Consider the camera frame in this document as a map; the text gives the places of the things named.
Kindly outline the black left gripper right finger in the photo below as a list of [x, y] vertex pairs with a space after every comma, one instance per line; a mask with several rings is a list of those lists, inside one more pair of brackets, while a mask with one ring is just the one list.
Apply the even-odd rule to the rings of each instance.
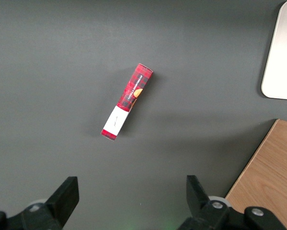
[[195, 175], [186, 177], [186, 200], [191, 212], [180, 230], [285, 230], [284, 224], [264, 207], [247, 207], [243, 213], [229, 202], [210, 198]]

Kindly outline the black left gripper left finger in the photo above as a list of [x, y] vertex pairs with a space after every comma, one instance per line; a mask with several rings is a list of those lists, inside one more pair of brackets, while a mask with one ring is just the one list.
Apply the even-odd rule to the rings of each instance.
[[78, 178], [70, 176], [44, 203], [31, 204], [12, 217], [0, 211], [0, 230], [61, 230], [79, 199]]

